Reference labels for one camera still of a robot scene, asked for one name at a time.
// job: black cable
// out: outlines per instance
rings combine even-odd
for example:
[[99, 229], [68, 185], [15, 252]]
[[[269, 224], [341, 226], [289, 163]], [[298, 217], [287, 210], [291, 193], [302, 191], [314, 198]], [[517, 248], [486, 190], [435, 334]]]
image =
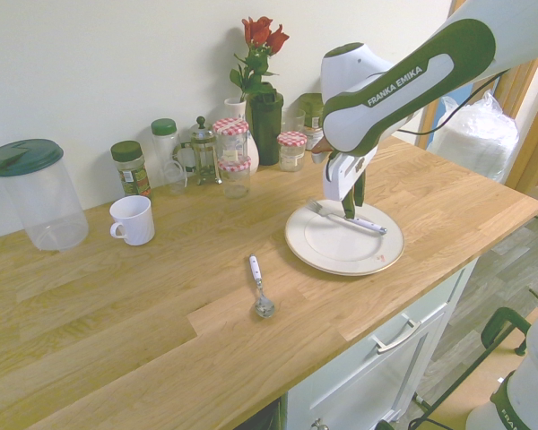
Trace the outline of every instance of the black cable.
[[422, 133], [419, 133], [419, 132], [409, 132], [408, 130], [403, 130], [403, 129], [398, 129], [397, 132], [401, 132], [401, 133], [408, 133], [408, 134], [414, 134], [415, 136], [424, 136], [426, 134], [431, 134], [431, 133], [434, 133], [436, 132], [437, 130], [440, 130], [442, 127], [444, 127], [446, 125], [446, 123], [448, 121], [450, 121], [450, 119], [455, 115], [456, 112], [458, 112], [461, 108], [463, 108], [464, 106], [466, 106], [466, 103], [468, 103], [476, 94], [478, 94], [478, 92], [480, 90], [482, 90], [484, 87], [486, 87], [489, 83], [491, 82], [494, 82], [496, 81], [500, 76], [502, 76], [504, 73], [506, 73], [508, 70], [505, 70], [504, 72], [500, 72], [500, 73], [497, 73], [495, 74], [493, 77], [491, 77], [490, 79], [488, 79], [483, 85], [481, 85], [480, 87], [478, 87], [476, 90], [474, 90], [470, 96], [468, 96], [468, 99], [466, 99], [465, 101], [463, 101], [460, 105], [458, 105], [458, 107], [453, 110], [450, 115], [448, 116], [447, 119], [445, 119], [443, 121], [443, 123], [441, 125], [439, 125], [438, 127], [436, 128], [433, 128], [432, 130], [429, 130], [427, 132], [422, 132]]
[[430, 418], [415, 418], [413, 421], [411, 421], [409, 423], [409, 430], [411, 430], [412, 426], [416, 426], [417, 423], [421, 423], [421, 422], [429, 422], [431, 424], [434, 424], [435, 426], [439, 426], [439, 427], [442, 427], [442, 428], [445, 428], [446, 430], [455, 430], [454, 428], [450, 428], [449, 426], [445, 426], [444, 424], [440, 424], [439, 422], [435, 421], [434, 419], [430, 419]]

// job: white plate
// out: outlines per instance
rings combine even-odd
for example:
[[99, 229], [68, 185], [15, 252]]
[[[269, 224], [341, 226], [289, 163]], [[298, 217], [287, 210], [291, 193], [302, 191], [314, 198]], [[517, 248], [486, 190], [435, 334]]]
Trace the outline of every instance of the white plate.
[[[344, 216], [340, 202], [321, 200], [319, 203]], [[356, 216], [385, 227], [386, 234], [381, 236], [335, 216], [322, 217], [302, 207], [287, 221], [287, 245], [303, 262], [338, 275], [368, 275], [396, 262], [403, 254], [404, 237], [393, 219], [368, 204], [356, 207]]]

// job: red gingham jar lid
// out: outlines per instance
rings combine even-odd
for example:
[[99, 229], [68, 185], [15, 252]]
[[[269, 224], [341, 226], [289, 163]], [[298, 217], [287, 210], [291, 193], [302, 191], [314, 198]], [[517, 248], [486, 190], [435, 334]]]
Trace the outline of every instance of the red gingham jar lid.
[[284, 132], [277, 136], [277, 142], [283, 146], [302, 146], [307, 143], [307, 136], [300, 132]]
[[244, 119], [223, 118], [213, 124], [213, 130], [224, 136], [235, 136], [249, 130], [249, 124]]
[[237, 161], [220, 159], [217, 164], [221, 170], [226, 172], [240, 172], [251, 167], [251, 157], [239, 157]]

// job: flower vase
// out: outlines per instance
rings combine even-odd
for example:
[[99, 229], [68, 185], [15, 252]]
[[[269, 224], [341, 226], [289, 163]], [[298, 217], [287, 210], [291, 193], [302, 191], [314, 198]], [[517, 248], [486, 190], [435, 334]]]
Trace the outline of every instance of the flower vase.
[[[225, 99], [223, 104], [225, 105], [225, 111], [229, 118], [246, 119], [246, 101], [241, 101], [239, 97], [232, 97], [230, 99]], [[249, 132], [247, 132], [247, 156], [251, 158], [250, 175], [253, 175], [257, 172], [257, 168], [259, 167], [259, 152], [257, 151], [257, 145], [250, 129], [251, 124], [249, 124]]]
[[283, 95], [275, 93], [257, 94], [249, 99], [253, 138], [259, 151], [259, 164], [272, 166], [279, 161], [277, 136], [281, 132]]

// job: white cabinet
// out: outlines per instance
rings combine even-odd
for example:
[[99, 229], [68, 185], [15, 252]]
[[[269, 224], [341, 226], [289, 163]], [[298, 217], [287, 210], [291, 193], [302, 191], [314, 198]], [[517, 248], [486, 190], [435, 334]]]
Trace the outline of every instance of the white cabinet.
[[287, 394], [287, 430], [368, 430], [399, 418], [476, 262], [407, 307]]

